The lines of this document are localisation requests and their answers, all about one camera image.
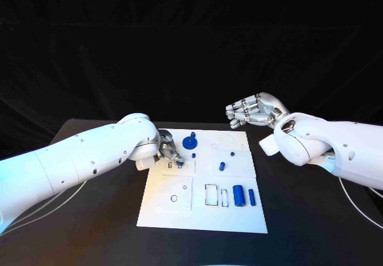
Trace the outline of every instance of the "black backdrop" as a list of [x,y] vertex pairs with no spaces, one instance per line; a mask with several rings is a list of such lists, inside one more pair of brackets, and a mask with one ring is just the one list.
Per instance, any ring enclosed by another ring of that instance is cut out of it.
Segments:
[[1,156],[69,118],[227,122],[257,92],[290,111],[381,124],[377,4],[0,1]]

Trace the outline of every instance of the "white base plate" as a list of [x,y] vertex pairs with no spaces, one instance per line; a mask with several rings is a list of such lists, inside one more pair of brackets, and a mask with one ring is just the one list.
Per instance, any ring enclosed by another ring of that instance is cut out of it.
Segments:
[[[246,133],[167,130],[188,168],[169,170],[168,161],[157,162],[149,168],[136,226],[267,233]],[[195,132],[197,147],[187,150],[181,140],[191,132]],[[221,161],[226,163],[223,172],[217,170]],[[218,206],[214,208],[204,205],[204,185],[217,185]],[[233,205],[234,185],[243,186],[243,207]],[[249,204],[249,189],[253,189],[256,206]],[[221,207],[221,190],[227,190],[229,207]],[[175,202],[171,202],[172,194],[177,194]]]

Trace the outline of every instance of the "table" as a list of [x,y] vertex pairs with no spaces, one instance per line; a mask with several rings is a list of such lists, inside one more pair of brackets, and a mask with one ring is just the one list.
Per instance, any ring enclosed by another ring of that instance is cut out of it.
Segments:
[[[70,119],[51,143],[110,121]],[[227,124],[155,122],[157,128],[230,130]],[[267,234],[136,227],[148,171],[126,161],[85,184],[47,217],[0,237],[0,265],[370,265],[383,230],[357,212],[339,181],[313,165],[298,167],[257,142],[272,130],[246,125]],[[365,188],[349,196],[370,218],[383,217]],[[40,212],[44,214],[70,196]]]

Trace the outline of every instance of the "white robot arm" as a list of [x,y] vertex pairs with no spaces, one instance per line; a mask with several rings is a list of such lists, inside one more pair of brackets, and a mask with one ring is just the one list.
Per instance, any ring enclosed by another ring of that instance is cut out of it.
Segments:
[[159,158],[182,165],[171,134],[144,114],[131,114],[56,144],[0,161],[0,234],[41,200],[99,176],[126,160],[136,169]]
[[273,134],[259,142],[266,155],[280,152],[295,165],[315,164],[332,175],[383,190],[381,126],[328,122],[302,113],[289,114],[267,93],[229,105],[226,115],[231,128],[249,123],[273,129]]

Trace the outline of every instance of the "white cable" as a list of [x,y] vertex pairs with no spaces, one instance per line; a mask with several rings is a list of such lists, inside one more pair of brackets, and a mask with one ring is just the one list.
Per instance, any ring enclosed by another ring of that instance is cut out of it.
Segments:
[[368,187],[368,189],[372,191],[372,193],[380,197],[380,198],[383,198],[383,195],[371,188],[371,187]]
[[63,193],[64,191],[61,191],[54,197],[53,199],[36,210],[33,211],[25,217],[23,217],[21,219],[15,220],[8,226],[14,226],[21,220],[24,220],[27,217],[30,217],[31,215],[34,215],[37,213],[38,210],[41,210],[50,203],[53,200],[57,199],[59,195]]
[[352,206],[354,206],[354,208],[357,209],[357,211],[361,213],[361,215],[370,220],[370,222],[377,226],[377,227],[380,227],[381,229],[383,229],[383,226],[377,223],[377,222],[374,222],[371,219],[370,219],[370,217],[362,213],[362,211],[358,209],[358,207],[355,206],[355,204],[354,204],[354,202],[352,202],[352,200],[351,200],[351,198],[349,198],[349,196],[348,196],[348,193],[347,193],[347,191],[345,191],[345,188],[344,188],[344,186],[342,186],[342,182],[341,182],[341,187],[342,187],[342,191],[344,191],[344,193],[345,193],[345,196],[348,197],[348,200],[349,200],[349,202],[351,202],[351,204],[352,204]]
[[67,200],[49,212],[46,213],[43,216],[40,216],[38,218],[36,218],[34,220],[28,221],[27,223],[23,223],[20,226],[15,226],[15,228],[11,228],[10,230],[7,230],[2,234],[0,234],[0,237],[4,236],[8,232],[11,232],[13,230],[15,230],[17,228],[25,226],[27,224],[36,222],[40,218],[43,218],[46,215],[51,214],[69,201],[69,199],[73,198],[74,194],[79,192],[79,190],[82,189],[83,185],[85,185],[86,181],[82,183],[82,186],[77,188],[76,192],[72,194],[72,196],[67,198]]

